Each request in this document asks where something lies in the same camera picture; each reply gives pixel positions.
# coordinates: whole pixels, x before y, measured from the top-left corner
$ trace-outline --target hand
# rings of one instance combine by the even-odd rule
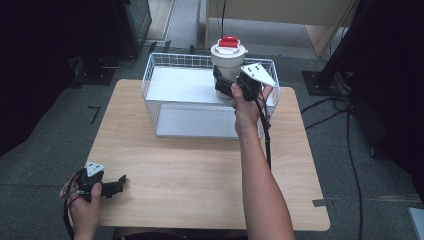
[[[63,190],[59,193],[60,196],[64,195],[64,189],[68,184],[69,182],[65,184]],[[74,239],[94,239],[97,227],[100,225],[102,185],[100,183],[94,184],[91,189],[91,202],[79,197],[75,185],[75,183],[72,184],[70,190],[72,194],[68,198],[72,222],[75,227]]]
[[[244,134],[245,132],[258,131],[258,118],[259,118],[259,109],[256,106],[255,101],[247,102],[243,98],[243,91],[237,83],[231,85],[231,92],[233,93],[234,102],[232,107],[236,109],[236,123],[235,128],[237,134]],[[262,95],[259,94],[258,100],[261,107],[264,106],[268,96],[272,92],[272,87],[264,87],[262,90]]]

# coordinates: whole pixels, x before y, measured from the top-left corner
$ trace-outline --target gray carpet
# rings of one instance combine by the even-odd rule
[[[110,86],[66,89],[30,138],[0,158],[0,239],[68,239],[58,192],[87,160],[116,82],[141,79],[147,57],[144,50],[132,65],[117,69]],[[320,71],[325,61],[248,57],[273,59],[280,85],[295,89],[300,109],[323,99],[309,96],[301,72]],[[96,110],[89,106],[101,107],[95,119]],[[331,102],[324,103],[304,114],[304,124],[334,112]],[[347,149],[346,122],[346,114],[339,114],[307,130],[322,192],[329,203],[331,228],[326,232],[296,232],[297,239],[357,239],[359,201]],[[365,134],[354,115],[350,123],[352,155],[363,196],[362,239],[415,239],[407,207],[423,208],[423,204],[410,177],[390,159],[370,158]],[[111,239],[112,233],[113,228],[102,227],[96,239]]]

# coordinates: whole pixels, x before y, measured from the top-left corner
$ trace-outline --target forearm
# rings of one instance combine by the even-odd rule
[[[239,140],[249,239],[294,239],[286,202],[269,170],[257,130],[240,133]]]

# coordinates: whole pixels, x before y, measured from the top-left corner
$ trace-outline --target human arm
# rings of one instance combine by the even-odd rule
[[[231,90],[241,151],[243,204],[248,237],[261,240],[294,239],[290,213],[259,141],[259,110],[255,102],[244,100],[237,84],[233,84]],[[264,88],[264,100],[271,91],[272,88]]]
[[[100,183],[94,184],[91,189],[91,202],[87,202],[78,196],[74,184],[72,184],[70,192],[73,193],[69,196],[67,204],[75,227],[74,240],[94,239],[97,227],[100,225],[102,185]]]

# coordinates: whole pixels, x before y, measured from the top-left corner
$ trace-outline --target white basket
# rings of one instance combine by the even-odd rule
[[[272,60],[246,58],[245,62],[261,63],[278,83]],[[216,95],[210,56],[152,53],[142,91],[157,136],[237,138],[232,100]],[[271,115],[279,99],[277,87],[267,101]],[[258,125],[262,136],[260,121]]]

